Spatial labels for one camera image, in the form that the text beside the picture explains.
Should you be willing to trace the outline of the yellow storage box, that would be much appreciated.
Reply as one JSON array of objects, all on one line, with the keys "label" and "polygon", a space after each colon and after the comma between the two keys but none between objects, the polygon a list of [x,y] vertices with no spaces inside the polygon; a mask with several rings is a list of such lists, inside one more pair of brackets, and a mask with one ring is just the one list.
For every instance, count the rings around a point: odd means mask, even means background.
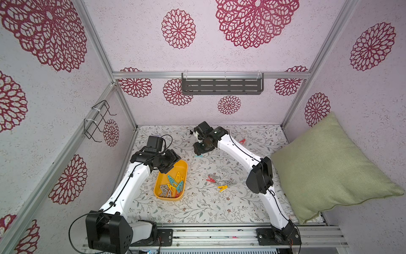
[{"label": "yellow storage box", "polygon": [[154,195],[164,201],[181,200],[186,189],[187,174],[188,164],[184,160],[175,163],[168,173],[158,173]]}]

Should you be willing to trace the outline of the yellow clothespin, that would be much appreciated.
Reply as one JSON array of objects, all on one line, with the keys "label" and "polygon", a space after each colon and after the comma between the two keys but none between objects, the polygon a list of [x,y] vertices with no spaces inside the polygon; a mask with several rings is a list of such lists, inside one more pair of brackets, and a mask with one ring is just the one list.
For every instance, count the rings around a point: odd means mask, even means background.
[{"label": "yellow clothespin", "polygon": [[182,182],[182,181],[184,181],[184,177],[182,176],[182,174],[181,174],[180,172],[177,172],[175,181],[176,181],[176,182]]},{"label": "yellow clothespin", "polygon": [[228,189],[228,186],[227,185],[219,186],[217,189],[219,190],[219,192],[223,192],[224,190]]}]

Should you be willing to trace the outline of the grey clothespin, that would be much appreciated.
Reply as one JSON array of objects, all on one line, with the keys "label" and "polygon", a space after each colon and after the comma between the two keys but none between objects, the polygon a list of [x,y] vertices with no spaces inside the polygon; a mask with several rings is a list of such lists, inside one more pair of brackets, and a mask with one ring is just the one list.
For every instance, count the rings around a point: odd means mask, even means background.
[{"label": "grey clothespin", "polygon": [[172,191],[168,185],[160,185],[161,194],[159,197],[172,198]]}]

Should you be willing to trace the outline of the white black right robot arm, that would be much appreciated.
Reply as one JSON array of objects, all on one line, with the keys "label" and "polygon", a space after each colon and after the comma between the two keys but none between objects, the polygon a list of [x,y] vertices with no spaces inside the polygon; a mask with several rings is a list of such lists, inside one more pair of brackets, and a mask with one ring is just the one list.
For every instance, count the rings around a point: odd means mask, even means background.
[{"label": "white black right robot arm", "polygon": [[193,144],[198,156],[220,149],[234,158],[248,172],[246,186],[257,194],[270,218],[272,238],[277,244],[300,245],[301,235],[296,225],[288,219],[274,190],[272,161],[250,152],[222,127],[212,128],[202,122],[190,131],[197,142]]}]

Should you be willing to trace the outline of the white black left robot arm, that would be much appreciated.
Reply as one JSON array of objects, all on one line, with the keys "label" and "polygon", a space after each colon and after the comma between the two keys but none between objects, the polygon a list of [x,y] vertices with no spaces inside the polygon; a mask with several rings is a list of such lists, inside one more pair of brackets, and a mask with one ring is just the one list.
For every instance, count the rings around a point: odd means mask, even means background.
[{"label": "white black left robot arm", "polygon": [[89,248],[125,254],[133,243],[155,241],[157,233],[154,222],[128,222],[130,206],[151,171],[168,173],[180,159],[172,149],[164,153],[137,151],[133,154],[125,176],[112,196],[99,211],[90,211],[86,216]]}]

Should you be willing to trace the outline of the green pillow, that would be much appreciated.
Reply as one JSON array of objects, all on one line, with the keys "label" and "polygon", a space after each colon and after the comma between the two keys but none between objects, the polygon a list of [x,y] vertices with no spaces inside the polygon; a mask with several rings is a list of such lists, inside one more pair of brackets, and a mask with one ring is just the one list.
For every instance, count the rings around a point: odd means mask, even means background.
[{"label": "green pillow", "polygon": [[405,193],[348,137],[334,113],[274,152],[271,160],[300,224],[337,206]]}]

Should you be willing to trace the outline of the grey wall shelf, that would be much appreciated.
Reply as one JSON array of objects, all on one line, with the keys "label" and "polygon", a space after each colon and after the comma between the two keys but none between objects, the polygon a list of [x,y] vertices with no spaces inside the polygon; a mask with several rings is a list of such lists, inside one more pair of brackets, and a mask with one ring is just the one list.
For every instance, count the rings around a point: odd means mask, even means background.
[{"label": "grey wall shelf", "polygon": [[260,95],[264,91],[262,74],[256,78],[189,78],[181,74],[184,95]]}]

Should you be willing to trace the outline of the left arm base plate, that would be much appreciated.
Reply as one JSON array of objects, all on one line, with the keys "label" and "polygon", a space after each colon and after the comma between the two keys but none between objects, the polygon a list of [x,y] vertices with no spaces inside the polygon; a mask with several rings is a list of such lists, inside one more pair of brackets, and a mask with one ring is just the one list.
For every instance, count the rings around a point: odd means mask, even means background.
[{"label": "left arm base plate", "polygon": [[158,229],[152,232],[149,239],[140,240],[137,242],[139,246],[172,246],[173,230],[172,229]]}]

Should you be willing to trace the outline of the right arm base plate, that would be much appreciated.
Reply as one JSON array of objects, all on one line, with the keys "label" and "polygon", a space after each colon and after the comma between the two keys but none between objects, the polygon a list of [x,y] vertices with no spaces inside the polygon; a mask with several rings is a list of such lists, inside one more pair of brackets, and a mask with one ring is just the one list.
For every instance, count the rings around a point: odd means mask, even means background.
[{"label": "right arm base plate", "polygon": [[274,228],[257,228],[256,236],[260,246],[299,246],[301,237],[296,228],[278,230]]}]

